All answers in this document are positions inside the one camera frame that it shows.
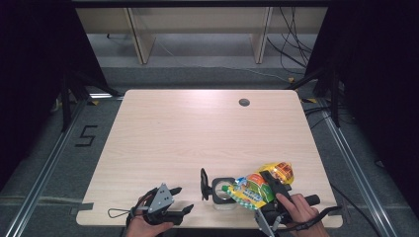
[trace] gray carpet floor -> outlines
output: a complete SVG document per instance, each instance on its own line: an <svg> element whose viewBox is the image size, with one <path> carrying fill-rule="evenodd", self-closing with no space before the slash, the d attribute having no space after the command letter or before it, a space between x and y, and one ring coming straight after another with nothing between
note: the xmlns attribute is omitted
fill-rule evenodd
<svg viewBox="0 0 419 237"><path fill-rule="evenodd" d="M290 73L284 69L259 68L257 71L227 68L103 68L109 85L125 92L129 89L284 89ZM313 98L315 81L298 89L301 98ZM89 88L92 93L101 92ZM96 164L112 127L122 101L100 100L96 106L86 106L75 123L70 139L59 157L42 197L23 233L23 236L124 236L120 227L79 226L75 209L82 201L92 178ZM302 104L307 110L317 104ZM419 221L406 204L396 185L384 168L375 164L374 150L356 125L356 118L342 105L340 109L341 129L355 156L362 165L379 200L390 216L399 236L418 236ZM361 196L360 190L342 157L321 113L307 118L312 126L312 134L330 182L341 190L369 218L371 214ZM86 143L80 134L86 125L96 125L87 131L95 135L91 146L79 147ZM51 113L30 157L20 164L14 176L0 193L0 236L5 234L10 221L30 191L36 177L60 135L61 111ZM335 193L338 203L344 199ZM331 236L375 236L367 221L351 206L344 215L344 225L329 229ZM172 236L263 236L258 230L191 230L179 229Z"/></svg>

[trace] floor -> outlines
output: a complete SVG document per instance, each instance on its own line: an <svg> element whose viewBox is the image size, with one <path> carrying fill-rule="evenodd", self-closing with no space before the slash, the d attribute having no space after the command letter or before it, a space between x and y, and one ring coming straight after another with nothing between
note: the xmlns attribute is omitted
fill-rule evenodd
<svg viewBox="0 0 419 237"><path fill-rule="evenodd" d="M298 38L308 48L312 48L316 35L304 35L298 36ZM272 35L269 36L269 39L273 45L283 48L285 41L282 36ZM141 75L145 78L157 77L158 73L162 72L166 75L182 72L185 73L182 74L185 77L188 77L188 73L183 71L194 72L197 75L207 75L218 71L220 74L231 73L231 75L246 73L245 76L243 74L243 77L261 78L261 84L265 82L264 80L273 78L280 81L278 85L289 84L290 78L296 80L301 78L301 73L304 71L301 66L304 64L303 56L298 48L289 44L284 47L284 52L299 63L281 56L270 44L267 44L263 63L256 64L250 39L246 35L161 35L157 37L151 57L145 65L138 63L130 36L110 35L107 38L106 35L89 35L89 40L104 73L110 79L109 83L119 90L126 90L135 84L135 81L129 81L130 77L124 78L124 75L129 74L132 70L143 73ZM112 75L116 75L120 71L124 72L119 74L122 76L118 79L112 78ZM162 83L171 82L162 79ZM310 92L314 85L315 81L308 83L298 91L298 94L302 98L312 97ZM86 174L91 175L94 171L100 157L101 147L106 142L107 134L120 104L121 100L100 100L101 106L88 105L80 113L78 122L74 124L73 131L67 138L63 138L60 132L62 115L59 109L58 112L51 113L48 126L40 134L40 139L34 146L31 156L22 162L6 188L0 193L0 236L6 235L9 226L15 220L14 217L24 211L21 210L21 206L25 197L31 194L34 184L38 183L36 182L37 177L42 174L42 168L48 164L48 158L52 156L51 151L56 148L55 142L60 139L66 140L61 153L56 154L59 160L56 163L50 163L50 172L46 176L44 187L41 188L40 198L35 202L34 209L28 211L29 221L24 223L25 228L20 234L23 236L124 235L125 231L122 228L85 227L77 225L74 221L78 204L82 201L90 181L89 175ZM305 103L302 106L305 110L310 110L318 107L318 104ZM333 128L327 112L318 111L318 113L307 116L307 121L312 127L312 133L329 180L376 224L381 236L417 236L419 233L418 219L398 192L385 169L375 163L377 157L362 132L358 130L356 120L351 117L349 112L345 111L345 108L341 109L340 114L342 127L337 130L344 134L352 156L362 167L362 174L365 174L365 180L371 190L371 193L367 192L367 194L372 197L365 196L365 191L363 191L365 188L359 183L360 178L349 168L348 158L342 155L343 148L336 144L337 140L333 135L333 129L336 128ZM80 139L79 134L87 124L97 124L101 128L96 132L95 146L97 147L94 149L75 148L77 144L84 142ZM345 220L344 226L328 230L331 235L375 235L367 221L338 191L335 191L335 197L348 210L342 212ZM369 198L377 199L378 207L382 207L384 211L383 216L375 213L376 206L371 207ZM379 223L380 217L388 217L388 223ZM207 235L210 236L210 233L211 236L230 236L238 233L232 234L231 231L222 233L208 231ZM176 236L191 236L192 233L197 234L197 232L180 229ZM248 231L246 233L240 232L241 236L248 236L255 232Z"/></svg>

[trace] light wood tabletop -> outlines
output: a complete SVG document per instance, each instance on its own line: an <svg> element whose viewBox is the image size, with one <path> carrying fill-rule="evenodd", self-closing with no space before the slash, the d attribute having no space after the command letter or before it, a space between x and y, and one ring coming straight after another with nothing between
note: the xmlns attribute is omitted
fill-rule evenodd
<svg viewBox="0 0 419 237"><path fill-rule="evenodd" d="M239 104L241 99L248 106ZM77 222L124 226L126 215L110 218L110 208L130 209L139 197L165 183L181 187L170 209L194 204L179 227L257 228L254 211L240 205L218 210L202 200L200 171L209 182L239 178L272 162L291 162L291 194L318 195L321 211L336 205L299 98L288 90L130 90L126 92ZM340 215L323 218L342 225Z"/></svg>

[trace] human hand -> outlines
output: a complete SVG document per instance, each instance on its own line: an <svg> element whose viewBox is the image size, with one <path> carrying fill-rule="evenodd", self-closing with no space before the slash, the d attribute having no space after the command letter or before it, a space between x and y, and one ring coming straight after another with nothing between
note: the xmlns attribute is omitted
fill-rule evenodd
<svg viewBox="0 0 419 237"><path fill-rule="evenodd" d="M290 213L294 222L306 222L318 215L318 210L315 207L309 206L303 195L293 195L289 201L285 196L277 194L277 199ZM287 228L295 226L295 223L287 224ZM328 237L326 229L321 221L317 222L306 230L292 231L295 237Z"/></svg>
<svg viewBox="0 0 419 237"><path fill-rule="evenodd" d="M135 217L132 218L128 226L126 237L155 237L172 227L172 222L163 222L158 225L150 225L145 221L142 215L142 210L137 210L135 212Z"/></svg>

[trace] colorful snack bag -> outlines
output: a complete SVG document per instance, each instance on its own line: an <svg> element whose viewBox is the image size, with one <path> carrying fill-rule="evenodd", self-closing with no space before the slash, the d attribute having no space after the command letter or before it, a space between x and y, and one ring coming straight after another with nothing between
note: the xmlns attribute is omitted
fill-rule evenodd
<svg viewBox="0 0 419 237"><path fill-rule="evenodd" d="M293 182L293 169L290 163L271 163L262 166L254 174L238 178L235 184L223 187L223 190L248 209L260 208L275 198L268 183L259 174L265 170L274 178L280 179L283 184Z"/></svg>

